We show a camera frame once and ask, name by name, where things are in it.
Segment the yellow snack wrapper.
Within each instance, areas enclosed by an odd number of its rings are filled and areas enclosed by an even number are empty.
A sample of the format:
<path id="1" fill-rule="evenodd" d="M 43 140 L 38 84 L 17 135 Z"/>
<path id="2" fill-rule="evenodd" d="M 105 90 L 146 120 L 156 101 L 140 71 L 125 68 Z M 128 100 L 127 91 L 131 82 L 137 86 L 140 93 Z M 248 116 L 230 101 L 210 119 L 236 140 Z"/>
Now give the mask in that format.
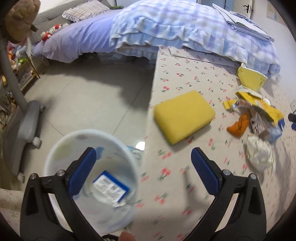
<path id="1" fill-rule="evenodd" d="M 238 99 L 230 99 L 223 102 L 223 106 L 226 110 L 234 108 L 252 108 L 270 121 L 273 126 L 279 126 L 280 128 L 285 127 L 283 113 L 266 102 L 260 94 L 250 91 L 237 91 L 236 95 Z"/>

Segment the brown milk carton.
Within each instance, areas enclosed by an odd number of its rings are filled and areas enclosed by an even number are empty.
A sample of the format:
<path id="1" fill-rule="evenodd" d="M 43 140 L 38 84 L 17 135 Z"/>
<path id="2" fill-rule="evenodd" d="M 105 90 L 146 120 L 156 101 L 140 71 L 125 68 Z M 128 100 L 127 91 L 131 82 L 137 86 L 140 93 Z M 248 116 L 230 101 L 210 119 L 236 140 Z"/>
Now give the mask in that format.
<path id="1" fill-rule="evenodd" d="M 279 126 L 273 126 L 270 121 L 267 121 L 257 112 L 252 114 L 250 123 L 253 133 L 264 141 L 274 143 L 282 135 L 282 130 Z"/>

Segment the large white paper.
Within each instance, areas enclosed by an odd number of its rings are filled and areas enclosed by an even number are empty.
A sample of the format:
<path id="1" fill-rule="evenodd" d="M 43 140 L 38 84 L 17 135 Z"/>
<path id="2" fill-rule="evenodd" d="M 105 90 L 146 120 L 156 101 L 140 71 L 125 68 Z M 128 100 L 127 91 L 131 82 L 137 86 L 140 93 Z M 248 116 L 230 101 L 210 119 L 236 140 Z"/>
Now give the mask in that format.
<path id="1" fill-rule="evenodd" d="M 275 156 L 269 141 L 256 135 L 248 135 L 246 140 L 246 157 L 257 172 L 264 172 L 273 166 Z"/>

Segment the blue white cardboard box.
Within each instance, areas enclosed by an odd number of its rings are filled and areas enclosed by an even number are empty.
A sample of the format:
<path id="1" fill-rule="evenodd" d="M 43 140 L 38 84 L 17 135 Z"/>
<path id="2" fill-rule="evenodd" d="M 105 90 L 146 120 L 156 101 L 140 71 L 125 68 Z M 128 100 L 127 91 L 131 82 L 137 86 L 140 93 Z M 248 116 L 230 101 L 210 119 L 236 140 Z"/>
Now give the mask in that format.
<path id="1" fill-rule="evenodd" d="M 106 170 L 92 182 L 92 186 L 115 205 L 120 204 L 130 191 L 128 186 L 120 182 Z"/>

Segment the orange fruit peel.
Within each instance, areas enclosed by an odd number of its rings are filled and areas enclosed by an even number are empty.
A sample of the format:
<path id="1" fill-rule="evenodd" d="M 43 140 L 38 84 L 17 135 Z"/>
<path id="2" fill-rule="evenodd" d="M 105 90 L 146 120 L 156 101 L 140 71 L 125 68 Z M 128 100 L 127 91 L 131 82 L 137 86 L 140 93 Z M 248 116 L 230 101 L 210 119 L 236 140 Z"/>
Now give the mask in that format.
<path id="1" fill-rule="evenodd" d="M 245 113 L 239 117 L 232 126 L 227 127 L 227 131 L 234 137 L 240 138 L 245 133 L 246 129 L 250 125 L 250 114 Z"/>

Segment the yellow torn paper cup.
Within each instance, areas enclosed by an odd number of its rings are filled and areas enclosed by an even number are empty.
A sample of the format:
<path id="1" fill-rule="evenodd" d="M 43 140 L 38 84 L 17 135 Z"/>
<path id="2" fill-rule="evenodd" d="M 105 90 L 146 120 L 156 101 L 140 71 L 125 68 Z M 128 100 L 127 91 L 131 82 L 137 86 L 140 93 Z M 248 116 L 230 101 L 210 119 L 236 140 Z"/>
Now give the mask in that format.
<path id="1" fill-rule="evenodd" d="M 259 92 L 260 88 L 262 88 L 267 80 L 267 77 L 264 74 L 247 68 L 244 63 L 241 63 L 238 68 L 237 75 L 244 87 L 256 92 Z"/>

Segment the yellow sponge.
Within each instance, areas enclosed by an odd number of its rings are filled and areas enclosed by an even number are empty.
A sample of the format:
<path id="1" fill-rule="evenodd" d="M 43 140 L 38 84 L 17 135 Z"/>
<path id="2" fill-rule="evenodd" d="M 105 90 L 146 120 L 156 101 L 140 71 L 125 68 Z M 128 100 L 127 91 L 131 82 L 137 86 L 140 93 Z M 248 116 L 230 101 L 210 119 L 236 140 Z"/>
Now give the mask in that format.
<path id="1" fill-rule="evenodd" d="M 210 124 L 215 111 L 197 91 L 190 91 L 154 106 L 154 120 L 170 145 L 175 145 Z"/>

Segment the white patterned trash bin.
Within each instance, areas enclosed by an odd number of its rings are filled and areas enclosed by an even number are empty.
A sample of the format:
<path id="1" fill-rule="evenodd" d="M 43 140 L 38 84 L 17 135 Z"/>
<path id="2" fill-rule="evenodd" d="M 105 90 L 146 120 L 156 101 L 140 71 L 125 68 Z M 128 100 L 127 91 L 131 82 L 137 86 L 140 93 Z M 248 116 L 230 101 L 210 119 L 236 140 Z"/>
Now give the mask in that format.
<path id="1" fill-rule="evenodd" d="M 66 170 L 88 147 L 95 149 L 96 162 L 82 189 L 73 199 L 100 235 L 117 232 L 133 221 L 139 183 L 138 161 L 124 143 L 106 132 L 94 129 L 69 133 L 50 150 L 43 175 L 52 176 L 60 170 Z M 92 186 L 92 182 L 105 170 L 130 188 L 120 204 L 112 204 Z"/>

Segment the cherry print tablecloth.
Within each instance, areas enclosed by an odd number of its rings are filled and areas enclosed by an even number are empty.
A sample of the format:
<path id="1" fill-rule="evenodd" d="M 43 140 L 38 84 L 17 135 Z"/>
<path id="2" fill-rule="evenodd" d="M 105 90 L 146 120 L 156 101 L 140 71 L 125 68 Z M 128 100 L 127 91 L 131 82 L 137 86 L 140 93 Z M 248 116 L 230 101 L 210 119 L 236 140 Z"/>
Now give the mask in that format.
<path id="1" fill-rule="evenodd" d="M 247 135 L 237 139 L 226 130 L 239 119 L 239 111 L 228 112 L 223 107 L 224 101 L 236 97 L 237 68 L 214 55 L 159 49 L 132 225 L 137 240 L 184 240 L 212 203 L 214 197 L 191 163 L 193 148 L 200 147 L 221 169 L 235 175 L 252 173 L 245 156 Z M 215 118 L 178 144 L 169 145 L 154 121 L 154 107 L 193 90 L 214 109 Z"/>

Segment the folded striped sheets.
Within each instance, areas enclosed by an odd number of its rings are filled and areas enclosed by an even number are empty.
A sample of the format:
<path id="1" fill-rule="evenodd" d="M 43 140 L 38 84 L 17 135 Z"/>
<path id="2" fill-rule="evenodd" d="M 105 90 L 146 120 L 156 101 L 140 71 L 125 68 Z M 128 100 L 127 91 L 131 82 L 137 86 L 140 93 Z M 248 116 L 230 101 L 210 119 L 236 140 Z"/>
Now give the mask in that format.
<path id="1" fill-rule="evenodd" d="M 224 20 L 230 24 L 234 30 L 248 34 L 262 41 L 274 42 L 273 37 L 248 17 L 237 12 L 227 11 L 216 4 L 212 4 L 212 7 L 222 15 Z"/>

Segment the wooden toy shelf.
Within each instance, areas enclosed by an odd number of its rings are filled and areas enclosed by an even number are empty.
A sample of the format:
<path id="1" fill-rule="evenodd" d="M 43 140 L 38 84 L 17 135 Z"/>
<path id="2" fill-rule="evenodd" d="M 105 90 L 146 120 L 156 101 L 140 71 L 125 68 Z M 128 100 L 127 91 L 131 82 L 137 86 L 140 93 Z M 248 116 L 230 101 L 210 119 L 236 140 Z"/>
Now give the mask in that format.
<path id="1" fill-rule="evenodd" d="M 40 78 L 39 73 L 32 63 L 32 58 L 26 51 L 26 45 L 22 46 L 8 42 L 7 50 L 18 85 L 21 90 L 24 90 L 33 80 Z"/>

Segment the white door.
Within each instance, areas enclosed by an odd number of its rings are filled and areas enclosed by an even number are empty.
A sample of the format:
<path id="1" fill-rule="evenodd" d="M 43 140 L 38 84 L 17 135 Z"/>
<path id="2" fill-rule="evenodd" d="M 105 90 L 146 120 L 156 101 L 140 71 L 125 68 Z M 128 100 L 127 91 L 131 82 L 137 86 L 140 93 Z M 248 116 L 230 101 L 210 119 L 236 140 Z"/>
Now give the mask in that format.
<path id="1" fill-rule="evenodd" d="M 267 1 L 261 0 L 237 0 L 233 2 L 232 11 L 240 13 L 248 18 L 266 17 Z"/>

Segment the red white plush toy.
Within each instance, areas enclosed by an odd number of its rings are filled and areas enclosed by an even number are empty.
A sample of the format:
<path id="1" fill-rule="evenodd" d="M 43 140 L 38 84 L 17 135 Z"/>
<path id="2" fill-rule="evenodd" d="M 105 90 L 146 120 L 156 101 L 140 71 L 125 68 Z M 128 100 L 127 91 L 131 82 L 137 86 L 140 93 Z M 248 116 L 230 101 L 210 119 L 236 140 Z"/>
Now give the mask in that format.
<path id="1" fill-rule="evenodd" d="M 62 28 L 63 27 L 62 27 L 61 24 L 57 24 L 57 25 L 53 26 L 52 28 L 50 28 L 47 32 L 42 32 L 41 33 L 41 41 L 44 42 L 44 41 L 48 40 L 55 33 L 57 33 L 58 31 L 60 31 Z"/>

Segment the purple bed sheet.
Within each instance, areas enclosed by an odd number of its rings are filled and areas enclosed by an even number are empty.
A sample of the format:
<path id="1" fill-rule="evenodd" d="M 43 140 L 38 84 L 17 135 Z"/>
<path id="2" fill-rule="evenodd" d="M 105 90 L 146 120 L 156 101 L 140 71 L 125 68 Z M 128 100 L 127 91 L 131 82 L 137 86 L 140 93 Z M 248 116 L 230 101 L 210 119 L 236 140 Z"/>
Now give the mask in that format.
<path id="1" fill-rule="evenodd" d="M 109 45 L 113 21 L 121 10 L 110 10 L 96 17 L 72 23 L 46 41 L 32 48 L 34 57 L 46 57 L 62 63 L 71 63 L 86 53 L 112 53 Z"/>

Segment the brown plush blanket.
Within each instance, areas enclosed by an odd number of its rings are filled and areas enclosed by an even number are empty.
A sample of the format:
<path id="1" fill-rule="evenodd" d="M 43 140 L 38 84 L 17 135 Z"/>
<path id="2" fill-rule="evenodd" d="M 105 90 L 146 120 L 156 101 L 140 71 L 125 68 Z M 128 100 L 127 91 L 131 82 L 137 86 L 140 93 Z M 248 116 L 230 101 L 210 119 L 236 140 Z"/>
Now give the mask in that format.
<path id="1" fill-rule="evenodd" d="M 39 0 L 18 1 L 4 18 L 4 32 L 11 43 L 22 42 L 28 32 L 37 32 L 33 24 L 41 2 Z"/>

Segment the blue plaid folded blanket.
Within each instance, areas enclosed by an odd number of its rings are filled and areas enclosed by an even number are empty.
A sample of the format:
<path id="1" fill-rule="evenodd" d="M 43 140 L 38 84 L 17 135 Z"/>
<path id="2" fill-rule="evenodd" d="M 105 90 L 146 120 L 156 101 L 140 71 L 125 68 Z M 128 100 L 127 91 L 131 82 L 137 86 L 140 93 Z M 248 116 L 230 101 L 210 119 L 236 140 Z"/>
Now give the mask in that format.
<path id="1" fill-rule="evenodd" d="M 113 20 L 109 45 L 116 52 L 156 58 L 160 46 L 214 53 L 244 63 L 268 78 L 280 72 L 271 41 L 227 23 L 217 6 L 190 1 L 137 1 Z"/>

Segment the plaid pillow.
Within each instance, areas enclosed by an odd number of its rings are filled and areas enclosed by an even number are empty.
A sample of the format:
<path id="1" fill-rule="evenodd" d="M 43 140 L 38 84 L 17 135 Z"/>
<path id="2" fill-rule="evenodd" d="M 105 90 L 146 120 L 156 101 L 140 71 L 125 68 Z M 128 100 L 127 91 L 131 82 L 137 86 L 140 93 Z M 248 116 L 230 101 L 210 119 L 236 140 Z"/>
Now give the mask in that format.
<path id="1" fill-rule="evenodd" d="M 108 6 L 100 3 L 100 1 L 88 1 L 84 4 L 80 4 L 74 8 L 64 11 L 62 13 L 62 17 L 71 22 L 79 22 L 96 17 L 110 10 L 111 9 Z"/>

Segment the wall socket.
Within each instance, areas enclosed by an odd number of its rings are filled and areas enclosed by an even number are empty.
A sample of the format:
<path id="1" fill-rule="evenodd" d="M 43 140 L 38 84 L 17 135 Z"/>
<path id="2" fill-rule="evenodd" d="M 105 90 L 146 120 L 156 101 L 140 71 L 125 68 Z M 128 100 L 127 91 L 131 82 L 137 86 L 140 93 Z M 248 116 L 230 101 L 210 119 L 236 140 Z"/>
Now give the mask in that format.
<path id="1" fill-rule="evenodd" d="M 296 111 L 296 100 L 293 100 L 290 103 L 290 107 L 291 107 L 292 112 L 295 112 Z"/>

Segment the wall map poster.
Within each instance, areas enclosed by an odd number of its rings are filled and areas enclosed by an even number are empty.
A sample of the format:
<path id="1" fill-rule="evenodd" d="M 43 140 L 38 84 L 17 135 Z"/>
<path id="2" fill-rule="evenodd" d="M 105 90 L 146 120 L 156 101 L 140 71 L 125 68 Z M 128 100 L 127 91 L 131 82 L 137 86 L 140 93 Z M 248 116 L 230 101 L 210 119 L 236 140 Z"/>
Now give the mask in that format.
<path id="1" fill-rule="evenodd" d="M 267 1 L 266 17 L 287 27 L 287 24 L 284 22 L 283 18 L 270 1 Z"/>

